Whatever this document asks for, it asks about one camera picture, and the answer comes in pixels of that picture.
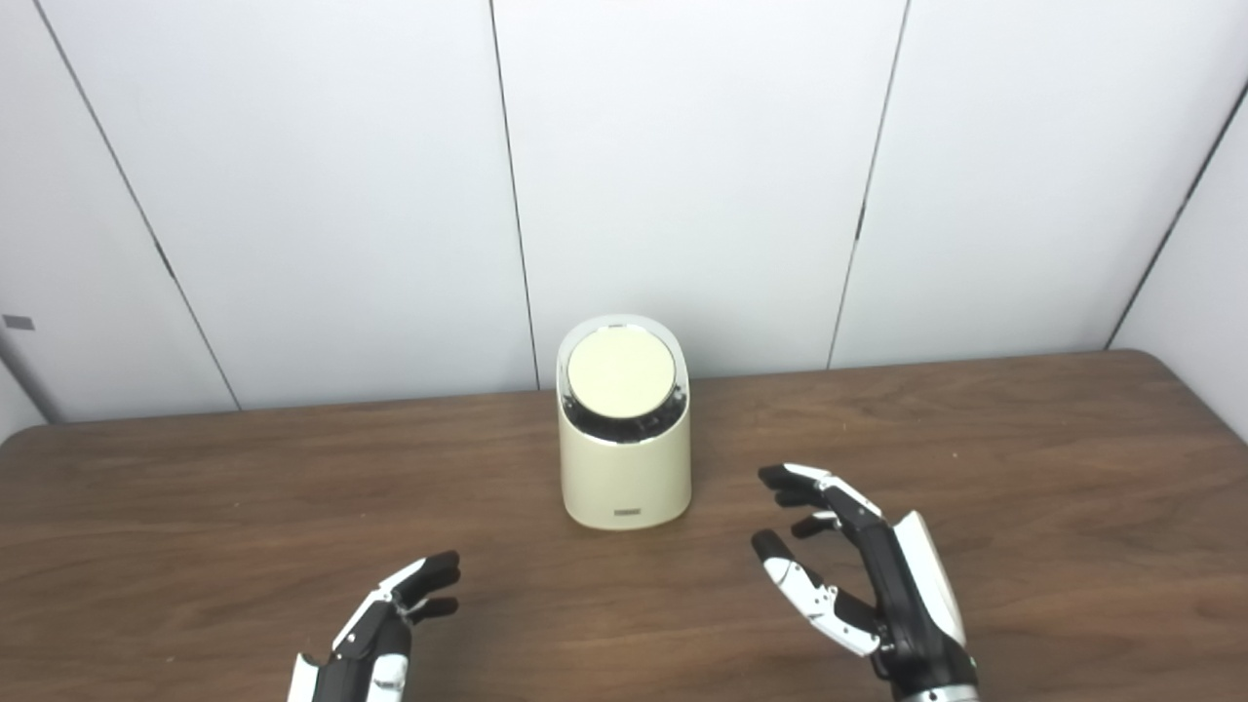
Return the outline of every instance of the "white wall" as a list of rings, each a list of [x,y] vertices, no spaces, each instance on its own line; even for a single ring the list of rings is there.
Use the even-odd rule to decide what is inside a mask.
[[[1113,341],[1156,355],[1248,440],[1248,107]]]
[[[912,0],[832,365],[1103,347],[1246,79],[1242,0]]]
[[[696,376],[822,368],[901,0],[497,0],[538,367],[658,319]]]
[[[233,410],[29,0],[0,0],[0,326],[60,420]]]
[[[247,407],[534,387],[487,0],[44,0]]]
[[[44,423],[44,416],[14,380],[12,373],[0,363],[0,445],[19,431]]]

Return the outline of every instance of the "brown table surface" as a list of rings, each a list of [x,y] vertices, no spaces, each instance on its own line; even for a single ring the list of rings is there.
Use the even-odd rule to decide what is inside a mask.
[[[605,533],[523,392],[40,427],[0,447],[0,700],[286,698],[378,578],[458,548],[411,700],[887,701],[749,546],[755,468],[927,518],[987,701],[1248,698],[1248,448],[1152,357],[694,383],[694,502]],[[870,596],[834,535],[795,551]]]

